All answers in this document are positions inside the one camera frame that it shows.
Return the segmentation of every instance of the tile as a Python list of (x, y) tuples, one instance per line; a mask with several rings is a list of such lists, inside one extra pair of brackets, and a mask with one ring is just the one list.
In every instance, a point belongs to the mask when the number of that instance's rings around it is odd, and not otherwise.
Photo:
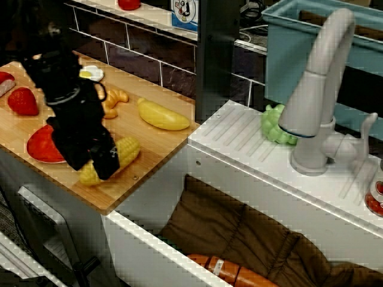
[(230, 83), (230, 100), (247, 106), (250, 81), (232, 75)]
[(72, 49), (104, 63), (108, 63), (104, 42), (72, 31)]
[(87, 10), (87, 11), (96, 12), (96, 8), (93, 8), (93, 7), (91, 7), (91, 6), (88, 6), (88, 5), (79, 3), (79, 2), (75, 2), (75, 1), (66, 1), (65, 4), (66, 4), (66, 5), (70, 5), (70, 6), (74, 6), (74, 7), (77, 7), (77, 8), (82, 8), (82, 9), (85, 9), (85, 10)]
[(182, 36), (176, 35), (174, 33), (170, 33), (170, 32), (164, 31), (164, 30), (160, 30), (160, 29), (157, 30), (157, 33), (161, 34), (161, 35), (164, 35), (164, 36), (168, 36), (170, 38), (173, 38), (173, 39), (176, 39), (176, 40), (179, 40), (179, 41), (187, 42), (187, 43), (189, 43), (191, 45), (197, 46), (197, 41), (196, 40), (192, 40), (192, 39), (189, 39), (189, 38), (186, 38), (186, 37), (182, 37)]
[(133, 25), (133, 26), (141, 27), (143, 29), (151, 30), (153, 32), (156, 31), (156, 28), (154, 28), (154, 27), (142, 24), (140, 22), (133, 21), (131, 19), (124, 18), (122, 16), (115, 15), (113, 13), (110, 13), (110, 12), (107, 12), (107, 11), (104, 11), (104, 10), (98, 9), (97, 12), (98, 12), (99, 15), (103, 15), (103, 16), (115, 19), (116, 21), (119, 21), (119, 22), (123, 22), (123, 23), (130, 24), (130, 25)]
[(128, 26), (130, 49), (194, 72), (194, 46)]
[(193, 100), (196, 99), (196, 76), (180, 69), (162, 64), (163, 87)]
[(245, 78), (265, 82), (266, 56), (234, 46), (233, 73)]
[(63, 12), (65, 13), (67, 27), (77, 30), (77, 24), (76, 24), (76, 19), (74, 17), (73, 7), (64, 5)]
[(250, 108), (264, 112), (267, 105), (275, 106), (275, 102), (265, 98), (265, 87), (257, 83), (251, 83)]
[(137, 77), (161, 85), (160, 66), (156, 60), (107, 43), (109, 64)]
[(76, 9), (76, 16), (80, 31), (128, 47), (125, 24), (79, 9)]

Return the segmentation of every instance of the red bottle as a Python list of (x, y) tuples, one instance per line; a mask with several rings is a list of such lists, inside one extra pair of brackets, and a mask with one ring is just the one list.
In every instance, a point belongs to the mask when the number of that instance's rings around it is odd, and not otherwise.
[(135, 10), (141, 5), (140, 0), (118, 0), (118, 5), (122, 10)]

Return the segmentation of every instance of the white faucet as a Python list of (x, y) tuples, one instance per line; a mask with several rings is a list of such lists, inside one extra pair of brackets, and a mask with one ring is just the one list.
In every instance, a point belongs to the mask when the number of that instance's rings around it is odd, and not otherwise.
[(342, 135), (334, 130), (333, 116), (345, 63), (355, 31), (353, 13), (345, 8), (333, 12), (326, 20), (311, 50), (306, 70), (290, 96), (279, 119), (281, 129), (297, 136), (291, 165), (304, 175), (320, 175), (327, 158), (350, 163), (360, 174), (362, 166), (371, 181), (377, 164), (368, 161), (369, 130), (378, 115), (370, 114), (361, 126), (361, 138)]

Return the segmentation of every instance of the toy hot dog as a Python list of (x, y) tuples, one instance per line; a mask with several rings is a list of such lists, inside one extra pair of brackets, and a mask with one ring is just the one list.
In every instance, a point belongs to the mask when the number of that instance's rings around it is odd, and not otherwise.
[(278, 287), (263, 276), (230, 261), (199, 254), (188, 257), (234, 287)]

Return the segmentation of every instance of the faucet handle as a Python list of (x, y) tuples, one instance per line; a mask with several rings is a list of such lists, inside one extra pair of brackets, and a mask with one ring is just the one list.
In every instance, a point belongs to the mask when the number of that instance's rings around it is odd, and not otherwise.
[(360, 142), (360, 152), (358, 152), (357, 160), (364, 159), (369, 155), (369, 135), (370, 135), (370, 129), (371, 126), (374, 124), (376, 119), (378, 118), (378, 114), (373, 112), (372, 114), (369, 114), (364, 121), (361, 124), (360, 127), (360, 139), (362, 142)]
[(360, 139), (333, 132), (324, 141), (322, 152), (335, 161), (352, 163), (352, 169), (357, 172), (358, 165), (362, 165), (369, 155), (369, 133), (377, 118), (378, 114), (374, 112), (364, 119), (360, 127)]

